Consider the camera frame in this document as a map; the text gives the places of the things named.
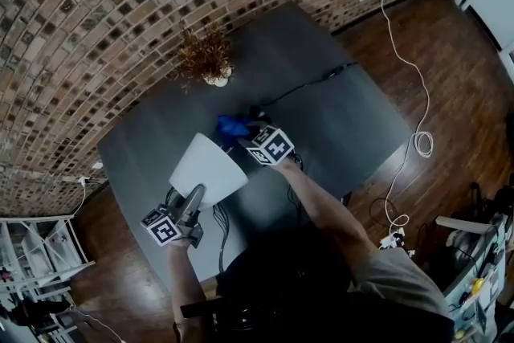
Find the brick wall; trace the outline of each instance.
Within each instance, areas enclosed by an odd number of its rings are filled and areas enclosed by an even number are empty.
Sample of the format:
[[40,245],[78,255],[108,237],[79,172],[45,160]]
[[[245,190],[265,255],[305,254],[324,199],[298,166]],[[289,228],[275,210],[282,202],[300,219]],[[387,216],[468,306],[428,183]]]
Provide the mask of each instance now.
[[[172,77],[180,21],[232,31],[286,1],[0,0],[0,213],[68,212],[77,177],[104,182],[96,144]],[[292,1],[331,31],[378,5]]]

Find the plug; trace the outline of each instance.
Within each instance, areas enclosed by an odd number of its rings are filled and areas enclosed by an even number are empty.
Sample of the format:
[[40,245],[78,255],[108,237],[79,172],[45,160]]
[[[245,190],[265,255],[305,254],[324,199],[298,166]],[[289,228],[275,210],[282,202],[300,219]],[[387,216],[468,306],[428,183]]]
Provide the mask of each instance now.
[[324,75],[322,75],[321,80],[328,80],[331,77],[340,75],[347,67],[351,67],[356,64],[357,64],[357,62],[339,64],[339,65],[335,66],[333,69],[331,69],[330,71],[327,71]]
[[86,177],[86,176],[80,176],[79,180],[77,180],[78,183],[80,183],[80,185],[82,187],[86,187],[86,183],[88,182],[89,178]]

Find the yellow object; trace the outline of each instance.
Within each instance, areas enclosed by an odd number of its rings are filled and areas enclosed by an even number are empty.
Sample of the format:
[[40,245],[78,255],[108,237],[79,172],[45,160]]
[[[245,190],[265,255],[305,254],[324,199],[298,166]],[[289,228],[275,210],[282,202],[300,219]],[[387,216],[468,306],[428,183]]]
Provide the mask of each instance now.
[[475,283],[473,284],[473,287],[471,288],[471,294],[475,295],[480,292],[480,289],[483,286],[483,279],[477,279]]

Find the person's hand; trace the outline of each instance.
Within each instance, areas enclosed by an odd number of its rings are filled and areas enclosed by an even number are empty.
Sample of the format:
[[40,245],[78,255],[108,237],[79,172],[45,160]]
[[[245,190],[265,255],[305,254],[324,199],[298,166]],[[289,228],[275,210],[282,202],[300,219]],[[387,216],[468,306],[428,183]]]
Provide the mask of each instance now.
[[174,240],[169,244],[169,251],[187,251],[189,246],[191,246],[191,243],[193,242],[192,239],[184,237],[179,240]]
[[296,165],[292,157],[286,156],[278,165],[273,165],[270,167],[283,174],[287,170],[298,168],[298,165]]

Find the dried plant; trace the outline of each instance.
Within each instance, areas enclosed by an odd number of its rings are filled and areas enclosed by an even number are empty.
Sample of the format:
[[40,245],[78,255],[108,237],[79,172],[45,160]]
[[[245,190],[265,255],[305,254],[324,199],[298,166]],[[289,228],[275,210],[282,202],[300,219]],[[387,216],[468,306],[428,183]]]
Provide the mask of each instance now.
[[177,77],[184,79],[187,88],[192,81],[225,78],[233,68],[230,64],[230,42],[218,24],[206,29],[198,37],[189,29],[182,29],[182,45],[178,50]]

